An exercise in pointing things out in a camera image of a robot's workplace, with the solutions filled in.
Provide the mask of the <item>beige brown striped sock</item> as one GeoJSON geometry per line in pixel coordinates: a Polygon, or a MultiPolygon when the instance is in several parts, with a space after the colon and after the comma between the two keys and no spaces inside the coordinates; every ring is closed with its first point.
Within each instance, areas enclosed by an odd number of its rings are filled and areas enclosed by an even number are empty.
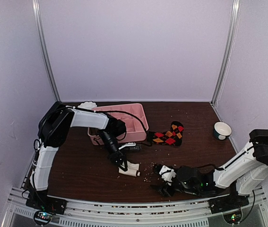
{"type": "Polygon", "coordinates": [[[119,168],[119,174],[139,177],[140,176],[139,167],[140,167],[140,164],[134,164],[134,163],[127,161],[127,171],[124,171],[121,168],[119,168]]]}

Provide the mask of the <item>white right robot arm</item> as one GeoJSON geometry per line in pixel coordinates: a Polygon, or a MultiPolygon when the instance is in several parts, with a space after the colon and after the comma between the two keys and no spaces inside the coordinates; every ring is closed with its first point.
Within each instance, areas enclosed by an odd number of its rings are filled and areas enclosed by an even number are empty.
{"type": "Polygon", "coordinates": [[[155,164],[153,172],[163,180],[151,188],[164,197],[182,192],[198,197],[215,197],[234,184],[234,189],[225,198],[228,208],[236,208],[268,176],[268,130],[255,129],[249,133],[250,140],[233,158],[208,173],[200,167],[181,166],[174,168],[155,164]]]}

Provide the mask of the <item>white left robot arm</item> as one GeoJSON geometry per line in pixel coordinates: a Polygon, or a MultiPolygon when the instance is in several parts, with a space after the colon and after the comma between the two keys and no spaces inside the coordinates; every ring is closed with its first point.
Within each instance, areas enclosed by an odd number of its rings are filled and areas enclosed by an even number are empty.
{"type": "Polygon", "coordinates": [[[59,147],[66,141],[71,127],[96,128],[98,135],[108,151],[109,160],[119,168],[119,172],[131,176],[140,176],[139,164],[129,162],[125,150],[136,148],[136,143],[120,145],[117,137],[126,134],[122,120],[103,111],[93,111],[55,102],[38,125],[38,140],[35,142],[36,155],[33,161],[33,173],[30,184],[38,191],[31,200],[40,210],[50,206],[50,198],[42,192],[48,188],[48,179],[52,163],[59,147]]]}

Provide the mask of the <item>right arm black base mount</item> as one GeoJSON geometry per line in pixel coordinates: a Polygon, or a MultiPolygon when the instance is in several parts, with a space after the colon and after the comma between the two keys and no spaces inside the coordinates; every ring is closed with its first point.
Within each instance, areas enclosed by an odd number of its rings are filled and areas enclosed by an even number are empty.
{"type": "Polygon", "coordinates": [[[242,206],[249,205],[249,203],[249,196],[240,196],[234,194],[208,200],[212,214],[239,209],[242,206]]]}

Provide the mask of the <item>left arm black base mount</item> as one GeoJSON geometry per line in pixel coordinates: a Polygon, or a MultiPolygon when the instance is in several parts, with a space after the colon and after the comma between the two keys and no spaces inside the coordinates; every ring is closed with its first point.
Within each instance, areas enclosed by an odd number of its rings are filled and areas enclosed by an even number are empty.
{"type": "Polygon", "coordinates": [[[64,199],[49,197],[47,195],[47,190],[37,192],[32,190],[29,192],[28,198],[26,200],[26,206],[52,214],[63,215],[66,209],[66,205],[67,201],[64,199]]]}

